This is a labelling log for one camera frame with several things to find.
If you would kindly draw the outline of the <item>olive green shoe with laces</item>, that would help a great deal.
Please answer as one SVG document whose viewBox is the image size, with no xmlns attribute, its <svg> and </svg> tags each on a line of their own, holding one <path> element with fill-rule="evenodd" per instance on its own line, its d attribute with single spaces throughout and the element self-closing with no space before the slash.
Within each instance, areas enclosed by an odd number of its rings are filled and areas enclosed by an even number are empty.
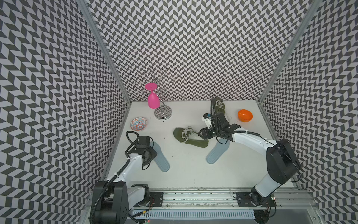
<svg viewBox="0 0 358 224">
<path fill-rule="evenodd" d="M 191 127 L 177 127 L 173 131 L 173 136 L 182 144 L 188 144 L 200 148 L 206 148 L 209 145 L 209 141 L 200 137 Z"/>
</svg>

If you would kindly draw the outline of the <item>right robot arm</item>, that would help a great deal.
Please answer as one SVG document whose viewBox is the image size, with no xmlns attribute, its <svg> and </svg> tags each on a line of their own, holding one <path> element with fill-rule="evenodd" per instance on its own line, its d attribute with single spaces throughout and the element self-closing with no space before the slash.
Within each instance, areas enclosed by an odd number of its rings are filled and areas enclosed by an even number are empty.
<svg viewBox="0 0 358 224">
<path fill-rule="evenodd" d="M 299 173 L 301 165 L 288 140 L 267 140 L 259 133 L 248 131 L 238 124 L 230 125 L 223 113 L 218 115 L 206 113 L 202 120 L 207 127 L 201 129 L 198 135 L 203 139 L 219 137 L 240 143 L 260 153 L 266 159 L 266 175 L 249 192 L 249 205 L 263 206 L 276 189 Z"/>
</svg>

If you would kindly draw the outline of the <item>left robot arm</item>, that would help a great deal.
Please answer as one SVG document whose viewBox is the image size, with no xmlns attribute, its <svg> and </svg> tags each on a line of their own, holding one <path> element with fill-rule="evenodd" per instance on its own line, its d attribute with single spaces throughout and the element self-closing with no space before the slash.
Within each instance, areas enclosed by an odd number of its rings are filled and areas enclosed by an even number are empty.
<svg viewBox="0 0 358 224">
<path fill-rule="evenodd" d="M 136 204 L 149 203 L 149 187 L 146 184 L 134 184 L 134 173 L 147 169 L 157 156 L 153 149 L 152 137 L 141 136 L 137 132 L 136 140 L 130 141 L 125 150 L 126 161 L 119 171 L 105 181 L 96 183 L 89 213 L 91 224 L 124 224 L 129 211 Z"/>
</svg>

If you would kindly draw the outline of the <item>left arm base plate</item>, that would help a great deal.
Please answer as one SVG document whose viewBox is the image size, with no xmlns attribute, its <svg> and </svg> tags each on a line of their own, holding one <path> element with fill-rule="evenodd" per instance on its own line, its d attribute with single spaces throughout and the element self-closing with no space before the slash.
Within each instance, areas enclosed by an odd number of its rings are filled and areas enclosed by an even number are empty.
<svg viewBox="0 0 358 224">
<path fill-rule="evenodd" d="M 156 191 L 146 193 L 144 199 L 135 204 L 134 207 L 162 207 L 164 192 Z"/>
</svg>

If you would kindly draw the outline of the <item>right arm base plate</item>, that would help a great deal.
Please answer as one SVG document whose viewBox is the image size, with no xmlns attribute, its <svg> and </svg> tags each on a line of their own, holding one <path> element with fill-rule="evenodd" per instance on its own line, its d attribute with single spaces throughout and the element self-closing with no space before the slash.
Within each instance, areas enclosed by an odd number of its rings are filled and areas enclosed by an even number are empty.
<svg viewBox="0 0 358 224">
<path fill-rule="evenodd" d="M 259 193 L 237 192 L 236 198 L 239 207 L 267 208 L 277 206 L 273 194 L 262 197 Z"/>
</svg>

